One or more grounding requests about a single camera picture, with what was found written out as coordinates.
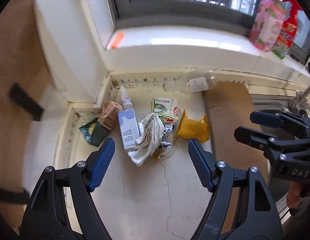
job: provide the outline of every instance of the white towel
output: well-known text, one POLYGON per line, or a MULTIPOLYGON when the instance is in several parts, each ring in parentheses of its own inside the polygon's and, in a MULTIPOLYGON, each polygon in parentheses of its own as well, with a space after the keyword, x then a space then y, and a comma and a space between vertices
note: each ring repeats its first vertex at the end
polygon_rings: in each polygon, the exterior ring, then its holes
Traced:
POLYGON ((141 136, 135 141, 135 151, 128 152, 128 156, 141 166, 146 158, 153 155, 162 141, 164 125, 157 114, 151 113, 142 120, 141 136))

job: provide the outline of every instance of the yellow package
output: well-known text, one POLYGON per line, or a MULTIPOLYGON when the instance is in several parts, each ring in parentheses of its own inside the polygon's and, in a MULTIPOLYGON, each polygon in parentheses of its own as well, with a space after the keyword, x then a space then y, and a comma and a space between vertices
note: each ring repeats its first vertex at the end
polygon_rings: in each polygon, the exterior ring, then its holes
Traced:
POLYGON ((181 122, 177 129, 176 135, 178 137, 190 140, 196 138, 200 143, 209 140, 209 127, 207 115, 202 120, 195 121, 187 118, 186 111, 184 110, 181 122))

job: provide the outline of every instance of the person's hand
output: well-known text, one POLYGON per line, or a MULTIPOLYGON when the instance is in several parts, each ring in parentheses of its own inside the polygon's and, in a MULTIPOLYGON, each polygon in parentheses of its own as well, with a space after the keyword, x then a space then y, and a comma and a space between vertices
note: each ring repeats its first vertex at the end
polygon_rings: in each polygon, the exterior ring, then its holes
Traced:
POLYGON ((301 201, 300 193, 304 185, 299 182, 291 181, 289 191, 286 197, 286 205, 291 208, 297 206, 301 201))

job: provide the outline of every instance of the black strap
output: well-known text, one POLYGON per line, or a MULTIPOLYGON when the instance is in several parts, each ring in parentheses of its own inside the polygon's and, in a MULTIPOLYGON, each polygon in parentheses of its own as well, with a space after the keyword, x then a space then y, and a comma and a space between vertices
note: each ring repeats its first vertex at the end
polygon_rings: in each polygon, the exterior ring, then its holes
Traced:
POLYGON ((0 188, 0 201, 15 204, 27 204, 29 201, 29 193, 26 190, 19 193, 0 188))
POLYGON ((10 98, 30 113, 34 121, 40 121, 44 109, 42 109, 17 83, 14 83, 10 90, 10 98))

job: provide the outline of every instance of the blue gripper pad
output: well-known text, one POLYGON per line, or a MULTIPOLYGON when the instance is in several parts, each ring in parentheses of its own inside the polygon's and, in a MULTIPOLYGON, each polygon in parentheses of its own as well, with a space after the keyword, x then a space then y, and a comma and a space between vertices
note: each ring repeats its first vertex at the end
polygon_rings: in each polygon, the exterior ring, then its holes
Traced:
POLYGON ((102 150, 91 171, 91 181, 88 185, 90 192, 93 192, 95 188, 101 185, 104 175, 113 158, 114 153, 115 153, 115 142, 113 139, 111 139, 102 150))
POLYGON ((197 175, 202 183, 202 186, 211 191, 214 187, 212 183, 211 170, 205 162, 200 149, 196 146, 193 140, 188 142, 188 154, 191 157, 193 165, 196 169, 197 175))
POLYGON ((253 112, 250 115, 252 123, 264 125, 267 127, 280 128, 284 126, 284 121, 279 115, 253 112))

